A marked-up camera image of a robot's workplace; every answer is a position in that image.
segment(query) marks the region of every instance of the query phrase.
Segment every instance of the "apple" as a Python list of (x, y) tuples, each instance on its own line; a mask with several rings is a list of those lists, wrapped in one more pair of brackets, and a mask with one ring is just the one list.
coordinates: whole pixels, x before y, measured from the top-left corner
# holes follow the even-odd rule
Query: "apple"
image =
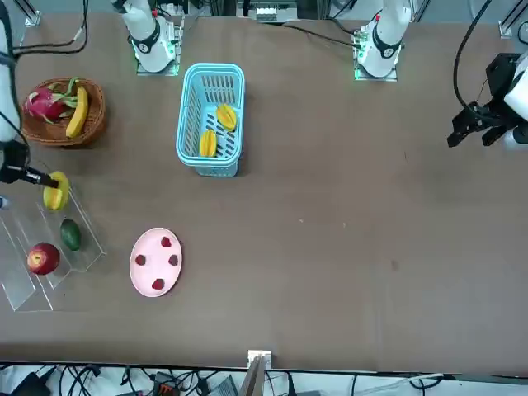
[(27, 255), (27, 266), (36, 275), (48, 275), (59, 266), (59, 250), (50, 243), (39, 243)]

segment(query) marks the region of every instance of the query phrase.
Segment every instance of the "transparent shelf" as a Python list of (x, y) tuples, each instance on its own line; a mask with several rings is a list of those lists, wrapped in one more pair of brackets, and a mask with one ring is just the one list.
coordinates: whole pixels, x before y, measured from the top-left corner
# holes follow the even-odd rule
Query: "transparent shelf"
[[(81, 247), (69, 250), (60, 237), (60, 225), (72, 219), (81, 229)], [(98, 242), (86, 212), (73, 191), (61, 210), (47, 210), (40, 202), (11, 205), (0, 210), (0, 282), (15, 311), (53, 310), (60, 297), (54, 290), (72, 271), (85, 272), (105, 252)], [(59, 266), (46, 276), (29, 271), (27, 255), (38, 243), (51, 243), (60, 252)]]

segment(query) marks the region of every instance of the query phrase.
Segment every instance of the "floor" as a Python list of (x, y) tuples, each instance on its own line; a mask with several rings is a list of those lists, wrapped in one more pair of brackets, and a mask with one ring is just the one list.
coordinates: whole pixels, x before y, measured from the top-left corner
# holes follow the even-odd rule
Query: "floor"
[[(32, 371), (39, 371), (38, 375), (42, 376), (49, 368), (42, 366), (14, 366), (5, 369), (0, 372), (0, 392), (12, 392), (14, 388)], [(59, 379), (62, 367), (55, 370), (50, 376), (47, 386), (52, 389), (52, 395), (59, 395)], [(147, 369), (147, 373), (155, 374), (158, 372), (156, 369)], [(173, 370), (174, 376), (178, 376), (186, 373), (186, 370)], [(86, 389), (90, 394), (94, 395), (121, 395), (129, 394), (130, 385), (120, 385), (122, 375), (124, 374), (123, 368), (102, 368), (101, 374), (97, 378), (89, 377), (85, 383)], [(200, 377), (206, 377), (212, 374), (211, 371), (201, 371)], [(227, 372), (220, 371), (219, 373), (211, 376), (208, 380), (210, 389), (214, 389), (215, 386), (220, 384), (227, 376), (232, 375), (234, 385), (240, 389), (243, 380), (243, 372)], [(281, 396), (288, 393), (288, 377), (286, 373), (279, 371), (270, 371), (269, 378), (265, 385), (262, 396)], [(130, 378), (132, 385), (136, 391), (144, 391), (147, 394), (152, 389), (152, 382), (150, 379), (138, 369), (133, 369), (130, 372)], [(348, 395), (351, 394), (352, 381), (354, 375), (340, 375), (340, 374), (308, 374), (308, 373), (292, 373), (292, 380), (294, 382), (295, 391), (297, 394), (304, 396), (331, 396), (331, 395)], [(373, 389), (379, 386), (385, 386), (393, 384), (400, 379), (389, 378), (389, 377), (372, 377), (367, 375), (358, 376), (355, 386), (355, 396), (363, 394), (362, 391), (367, 389)], [(423, 380), (425, 385), (430, 384), (431, 381), (427, 382), (427, 379)], [(68, 394), (71, 385), (73, 383), (73, 377), (66, 371), (63, 382), (62, 382), (62, 394)], [(186, 389), (191, 389), (196, 384), (196, 379), (188, 380), (183, 384)], [(72, 394), (81, 394), (81, 389), (77, 385)], [(190, 396), (190, 393), (181, 393), (184, 396)], [(397, 394), (398, 396), (418, 396), (419, 391), (414, 389), (410, 384), (401, 384), (400, 387), (394, 393), (379, 392), (379, 394)], [(501, 396), (522, 396), (526, 395), (525, 385), (514, 385), (514, 384), (485, 384), (479, 382), (469, 381), (458, 381), (458, 380), (442, 380), (434, 388), (430, 388), (426, 391), (427, 396), (493, 396), (501, 394)]]

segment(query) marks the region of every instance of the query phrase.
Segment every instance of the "woven fruit basket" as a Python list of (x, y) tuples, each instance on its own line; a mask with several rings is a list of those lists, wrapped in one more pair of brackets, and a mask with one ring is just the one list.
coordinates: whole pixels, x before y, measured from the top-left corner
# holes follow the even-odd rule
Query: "woven fruit basket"
[[(42, 82), (35, 89), (57, 83), (54, 91), (65, 93), (68, 90), (69, 81), (70, 78), (54, 78)], [(63, 118), (56, 124), (49, 124), (28, 114), (23, 114), (23, 112), (21, 114), (22, 133), (29, 140), (46, 146), (80, 146), (90, 144), (96, 140), (105, 130), (106, 126), (105, 97), (103, 96), (101, 87), (91, 80), (79, 78), (73, 85), (73, 92), (77, 91), (78, 85), (86, 89), (89, 100), (88, 114), (81, 134), (72, 139), (66, 136), (66, 127), (68, 126), (70, 118)]]

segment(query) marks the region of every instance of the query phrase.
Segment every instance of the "avocado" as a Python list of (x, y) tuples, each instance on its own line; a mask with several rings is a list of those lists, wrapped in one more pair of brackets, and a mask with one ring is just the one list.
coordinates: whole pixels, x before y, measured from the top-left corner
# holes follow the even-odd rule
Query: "avocado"
[(69, 250), (77, 251), (81, 247), (81, 229), (71, 219), (64, 219), (60, 225), (60, 237)]

